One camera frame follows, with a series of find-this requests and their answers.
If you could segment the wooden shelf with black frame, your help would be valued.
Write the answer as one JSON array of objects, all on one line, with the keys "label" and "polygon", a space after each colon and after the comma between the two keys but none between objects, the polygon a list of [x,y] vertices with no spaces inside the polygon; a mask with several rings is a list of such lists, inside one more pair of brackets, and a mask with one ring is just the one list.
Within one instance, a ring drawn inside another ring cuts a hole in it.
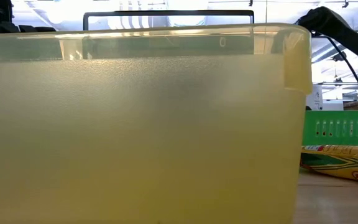
[{"label": "wooden shelf with black frame", "polygon": [[254,13],[249,10],[87,12],[89,19],[147,19],[141,28],[91,31],[83,41],[87,59],[199,58],[254,54]]}]

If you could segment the yellow translucent plastic bin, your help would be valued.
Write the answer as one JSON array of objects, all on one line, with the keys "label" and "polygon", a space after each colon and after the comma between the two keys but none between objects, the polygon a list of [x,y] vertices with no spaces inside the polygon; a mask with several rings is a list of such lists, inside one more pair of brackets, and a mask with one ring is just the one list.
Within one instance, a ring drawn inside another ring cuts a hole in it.
[{"label": "yellow translucent plastic bin", "polygon": [[292,224],[310,32],[0,34],[0,224]]}]

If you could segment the bright green plastic basket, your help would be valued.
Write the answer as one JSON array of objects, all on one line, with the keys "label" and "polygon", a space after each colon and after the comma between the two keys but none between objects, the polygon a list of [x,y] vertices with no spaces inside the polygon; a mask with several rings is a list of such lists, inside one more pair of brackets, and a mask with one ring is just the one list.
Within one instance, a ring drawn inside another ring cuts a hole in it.
[{"label": "bright green plastic basket", "polygon": [[303,145],[358,146],[358,111],[307,111]]}]

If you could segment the yellow crayon box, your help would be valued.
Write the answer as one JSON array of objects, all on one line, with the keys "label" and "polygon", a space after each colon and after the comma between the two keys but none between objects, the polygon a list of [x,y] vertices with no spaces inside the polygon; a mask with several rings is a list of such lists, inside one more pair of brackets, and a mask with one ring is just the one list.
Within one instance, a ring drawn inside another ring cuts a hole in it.
[{"label": "yellow crayon box", "polygon": [[303,146],[300,166],[321,174],[358,181],[358,146]]}]

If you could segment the white box device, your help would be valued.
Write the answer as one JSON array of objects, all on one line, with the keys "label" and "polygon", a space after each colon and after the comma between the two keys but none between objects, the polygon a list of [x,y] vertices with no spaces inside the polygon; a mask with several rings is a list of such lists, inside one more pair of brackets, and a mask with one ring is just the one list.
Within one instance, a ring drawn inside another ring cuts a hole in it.
[{"label": "white box device", "polygon": [[343,111],[344,103],[339,94],[334,93],[328,96],[333,96],[331,101],[327,96],[323,95],[323,88],[321,85],[314,85],[312,94],[306,97],[306,110],[313,111]]}]

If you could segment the black round ceiling fixture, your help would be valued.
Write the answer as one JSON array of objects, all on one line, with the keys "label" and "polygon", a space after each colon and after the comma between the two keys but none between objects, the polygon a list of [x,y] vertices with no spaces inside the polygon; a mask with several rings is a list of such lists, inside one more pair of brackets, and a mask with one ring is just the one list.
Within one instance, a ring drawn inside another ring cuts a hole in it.
[{"label": "black round ceiling fixture", "polygon": [[344,51],[340,51],[336,55],[332,56],[331,59],[335,62],[343,62],[343,61],[347,60],[347,55]]}]

